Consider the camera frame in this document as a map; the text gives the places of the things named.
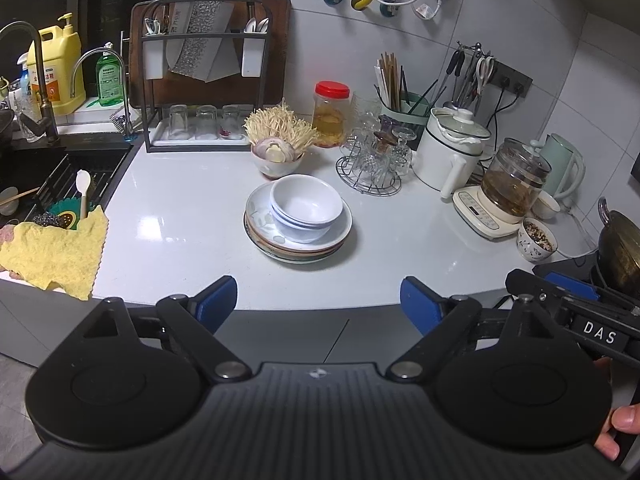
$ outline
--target electrical outlet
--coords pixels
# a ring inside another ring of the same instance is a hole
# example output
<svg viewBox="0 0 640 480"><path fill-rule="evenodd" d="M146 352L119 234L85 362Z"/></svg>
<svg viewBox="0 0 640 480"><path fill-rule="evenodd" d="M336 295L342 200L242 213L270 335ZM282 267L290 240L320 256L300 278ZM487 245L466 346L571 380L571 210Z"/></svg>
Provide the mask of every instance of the electrical outlet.
<svg viewBox="0 0 640 480"><path fill-rule="evenodd" d="M507 92L515 94L516 87L522 85L524 91L520 94L520 97L527 95L531 83L533 83L533 79L496 60L494 65L494 75L492 76L491 81L489 81L489 84L502 88L502 82L506 77L509 78L509 86L505 88Z"/></svg>

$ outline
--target wooden cutting board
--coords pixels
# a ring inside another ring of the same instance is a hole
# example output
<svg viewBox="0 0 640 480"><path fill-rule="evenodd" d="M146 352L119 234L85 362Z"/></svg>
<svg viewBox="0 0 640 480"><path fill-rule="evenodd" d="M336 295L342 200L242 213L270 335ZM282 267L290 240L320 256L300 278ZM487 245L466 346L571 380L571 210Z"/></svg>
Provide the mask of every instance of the wooden cutting board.
<svg viewBox="0 0 640 480"><path fill-rule="evenodd" d="M267 79L264 89L264 104L274 105L282 100L284 93L284 75L287 61L287 43L289 39L289 19L291 0L258 0L271 9L273 28L267 63ZM129 99L133 107L142 106L142 79L138 66L140 37L145 30L142 16L146 6L152 2L140 2L131 11L129 31ZM246 2L233 2L234 11L228 28L233 32L242 32L248 21ZM260 4L255 5L255 15L259 22L266 15ZM234 39L239 62L242 56L242 39ZM240 74L205 83L191 77L167 72L162 79L146 81L146 104L150 105L153 91L156 107L173 104L204 105L213 104L222 107L228 104L252 104L258 93L258 77L242 77Z"/></svg>

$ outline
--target black sink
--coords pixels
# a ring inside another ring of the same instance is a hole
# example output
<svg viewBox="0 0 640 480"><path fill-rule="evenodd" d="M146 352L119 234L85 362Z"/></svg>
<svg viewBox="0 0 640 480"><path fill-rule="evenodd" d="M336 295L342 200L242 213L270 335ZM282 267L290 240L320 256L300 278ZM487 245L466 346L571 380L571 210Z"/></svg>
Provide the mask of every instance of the black sink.
<svg viewBox="0 0 640 480"><path fill-rule="evenodd" d="M33 144L23 140L14 142L12 149L0 158L0 189L15 186L18 192L35 187L39 190L21 198L13 215L0 216L0 226L29 221L54 203L79 196L76 191L78 170L91 174L88 200L105 208L119 182L119 178L114 177L125 166L127 154L134 153L131 149L132 144L123 142L119 134L61 136L56 146L47 146L41 141Z"/></svg>

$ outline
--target green dish soap bottle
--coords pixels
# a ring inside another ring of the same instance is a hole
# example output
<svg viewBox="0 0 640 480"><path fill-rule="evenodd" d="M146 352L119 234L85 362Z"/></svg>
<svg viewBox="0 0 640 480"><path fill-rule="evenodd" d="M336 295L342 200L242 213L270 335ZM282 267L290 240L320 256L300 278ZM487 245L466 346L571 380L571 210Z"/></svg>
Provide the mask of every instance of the green dish soap bottle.
<svg viewBox="0 0 640 480"><path fill-rule="evenodd" d="M104 46L113 50L111 42ZM120 81L120 63L113 54L103 53L95 64L95 80L98 83L100 106L116 105L124 100L122 82Z"/></svg>

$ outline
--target spoon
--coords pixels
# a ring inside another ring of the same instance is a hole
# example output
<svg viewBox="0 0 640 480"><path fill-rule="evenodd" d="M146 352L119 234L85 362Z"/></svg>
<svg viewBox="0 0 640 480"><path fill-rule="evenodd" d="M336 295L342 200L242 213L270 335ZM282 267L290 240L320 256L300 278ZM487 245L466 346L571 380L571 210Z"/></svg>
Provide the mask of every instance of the spoon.
<svg viewBox="0 0 640 480"><path fill-rule="evenodd" d="M80 199L80 219L86 218L86 192L91 185L91 175L85 171L80 170L76 175L76 189L82 195Z"/></svg>

